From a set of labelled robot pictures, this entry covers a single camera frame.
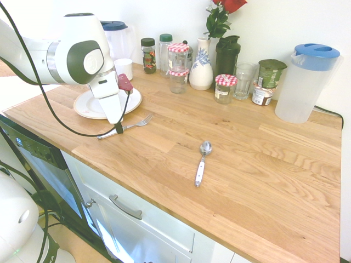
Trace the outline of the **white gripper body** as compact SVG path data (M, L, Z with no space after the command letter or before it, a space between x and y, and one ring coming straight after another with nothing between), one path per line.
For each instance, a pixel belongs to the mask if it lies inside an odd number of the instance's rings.
M98 99L107 120L116 124L122 117L117 75L110 72L102 77L96 76L89 84L93 96Z

